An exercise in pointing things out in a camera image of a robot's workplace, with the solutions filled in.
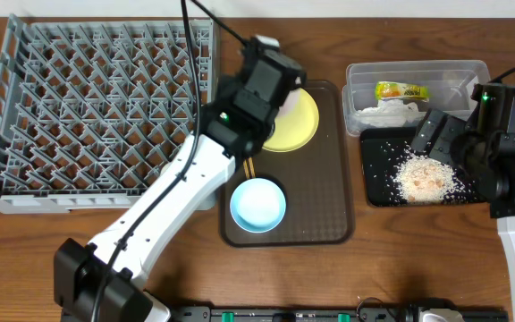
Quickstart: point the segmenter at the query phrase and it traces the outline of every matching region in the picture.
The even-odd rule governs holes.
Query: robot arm
[[[508,262],[515,319],[515,86],[478,84],[472,98],[478,105],[468,122],[429,110],[411,146],[462,169],[490,202]]]
[[[122,217],[87,246],[68,239],[55,254],[55,302],[78,320],[91,320],[100,282],[106,278],[99,321],[165,322],[167,307],[143,292],[148,275],[166,244],[199,202],[227,182],[243,160],[258,153],[272,133],[274,119],[290,91],[306,74],[280,53],[276,40],[255,37],[245,43],[241,71],[218,82],[216,100],[203,107],[198,148],[184,178],[175,182],[192,151],[189,136],[164,174]],[[133,232],[113,269],[106,262],[136,219],[154,208]]]

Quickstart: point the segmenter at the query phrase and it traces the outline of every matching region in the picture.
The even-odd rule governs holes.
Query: yellow plate
[[[297,105],[288,114],[275,119],[275,131],[264,143],[264,149],[272,152],[289,152],[303,147],[317,131],[319,111],[315,100],[300,89]]]

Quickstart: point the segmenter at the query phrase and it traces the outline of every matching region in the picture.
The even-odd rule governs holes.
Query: light blue bowl
[[[285,196],[273,182],[250,179],[238,186],[230,200],[233,220],[250,233],[265,233],[282,222]]]

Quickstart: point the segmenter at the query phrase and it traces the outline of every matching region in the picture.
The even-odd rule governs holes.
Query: white wall
[[[202,3],[224,17],[515,18],[515,0],[202,0]],[[0,16],[9,13],[42,17],[174,17],[180,16],[181,10],[180,0],[0,0]],[[203,15],[194,8],[189,13]]]

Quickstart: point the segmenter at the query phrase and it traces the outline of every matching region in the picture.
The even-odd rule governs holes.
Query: black tray
[[[369,203],[377,207],[407,205],[399,197],[393,182],[396,174],[395,165],[402,161],[401,156],[417,132],[415,127],[383,128],[364,130],[360,136],[363,174]],[[454,192],[453,203],[478,203],[485,200],[480,196],[471,182],[461,171],[457,171],[460,181],[466,186],[464,192]]]
[[[253,158],[256,177],[280,185],[287,199],[282,222],[266,233],[241,229],[230,213],[233,191],[246,180],[243,169],[220,194],[220,234],[234,247],[340,243],[353,232],[349,164],[341,98],[328,81],[311,80],[305,90],[316,101],[319,126],[313,139],[291,152],[263,150]]]

